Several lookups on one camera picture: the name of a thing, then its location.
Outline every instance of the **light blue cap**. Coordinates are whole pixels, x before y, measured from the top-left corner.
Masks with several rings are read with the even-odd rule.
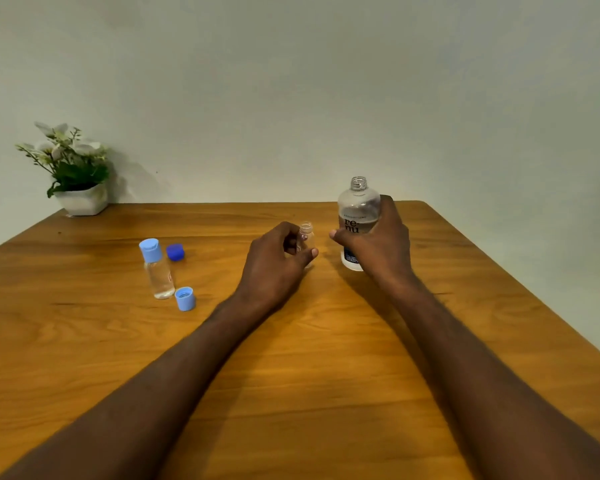
[[[140,250],[142,251],[144,262],[152,263],[162,259],[162,249],[157,239],[145,239],[140,243]]]
[[[196,296],[189,286],[178,288],[176,290],[176,301],[178,302],[178,308],[181,312],[188,312],[190,309],[196,307]]]

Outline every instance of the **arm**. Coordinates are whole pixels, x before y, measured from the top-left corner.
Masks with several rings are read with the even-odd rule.
[[[444,387],[493,480],[600,479],[600,443],[547,403],[440,304],[411,269],[409,231],[391,197],[369,234],[331,237],[387,293]]]
[[[207,384],[232,350],[282,305],[316,249],[296,253],[298,227],[255,240],[235,293],[188,337],[24,455],[0,480],[154,478]]]

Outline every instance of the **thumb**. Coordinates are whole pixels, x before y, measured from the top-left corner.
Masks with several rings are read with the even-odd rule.
[[[294,259],[302,266],[301,269],[304,269],[316,256],[318,256],[318,249],[303,249],[299,253],[296,253]]]
[[[329,237],[336,241],[339,245],[351,249],[354,235],[350,231],[340,228],[338,230],[332,230],[329,233]]]

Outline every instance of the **blue bottle cap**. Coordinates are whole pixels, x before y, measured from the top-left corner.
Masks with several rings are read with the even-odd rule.
[[[181,312],[188,312],[196,307],[196,296],[189,286],[178,288],[176,290],[176,301],[178,302],[178,308]]]
[[[157,239],[145,239],[140,243],[140,250],[146,263],[158,262],[162,259],[162,249]]]
[[[179,261],[184,259],[184,248],[182,244],[171,244],[167,246],[167,256],[172,261]]]

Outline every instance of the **forearm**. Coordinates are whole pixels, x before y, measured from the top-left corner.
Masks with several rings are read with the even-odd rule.
[[[191,335],[0,480],[153,478],[209,380],[261,318],[260,311],[229,298]]]
[[[420,282],[403,282],[390,295],[487,478],[600,478],[600,444],[520,380]]]

